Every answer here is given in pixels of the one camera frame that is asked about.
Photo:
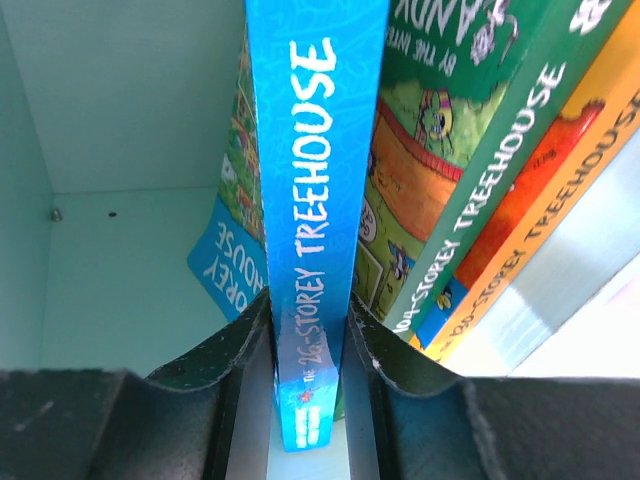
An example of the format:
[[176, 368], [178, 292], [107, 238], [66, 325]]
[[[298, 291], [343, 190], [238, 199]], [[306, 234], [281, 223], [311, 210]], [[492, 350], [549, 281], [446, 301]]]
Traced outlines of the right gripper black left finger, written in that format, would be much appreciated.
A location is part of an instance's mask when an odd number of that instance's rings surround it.
[[147, 377], [1, 374], [5, 479], [263, 479], [271, 427], [269, 294]]

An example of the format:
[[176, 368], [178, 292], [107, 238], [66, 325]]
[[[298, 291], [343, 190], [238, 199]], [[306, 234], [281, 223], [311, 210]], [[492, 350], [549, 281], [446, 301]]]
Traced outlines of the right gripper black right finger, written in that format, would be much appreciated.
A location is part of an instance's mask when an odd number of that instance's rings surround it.
[[350, 303], [344, 402], [355, 479], [635, 479], [639, 383], [464, 377]]

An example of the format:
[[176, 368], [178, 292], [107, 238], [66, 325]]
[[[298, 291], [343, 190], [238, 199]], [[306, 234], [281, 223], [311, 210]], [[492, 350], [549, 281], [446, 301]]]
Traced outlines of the green Treehouse book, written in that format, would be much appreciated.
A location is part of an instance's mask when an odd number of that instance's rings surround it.
[[353, 290], [425, 352], [454, 274], [628, 1], [391, 5]]

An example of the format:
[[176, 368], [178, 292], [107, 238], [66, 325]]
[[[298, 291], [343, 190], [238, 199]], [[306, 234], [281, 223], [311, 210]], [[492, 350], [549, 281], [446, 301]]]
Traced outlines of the yellow 130-Storey Treehouse book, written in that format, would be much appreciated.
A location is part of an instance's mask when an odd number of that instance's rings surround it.
[[552, 122], [410, 340], [446, 362], [639, 126], [639, 4]]

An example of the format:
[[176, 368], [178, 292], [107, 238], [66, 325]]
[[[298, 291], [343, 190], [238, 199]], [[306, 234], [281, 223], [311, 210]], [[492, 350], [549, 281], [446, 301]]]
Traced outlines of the blue Treehouse book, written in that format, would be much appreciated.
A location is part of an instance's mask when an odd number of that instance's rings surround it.
[[331, 439], [390, 5], [245, 7], [217, 197], [187, 262], [228, 320], [267, 292], [281, 438], [301, 452]]

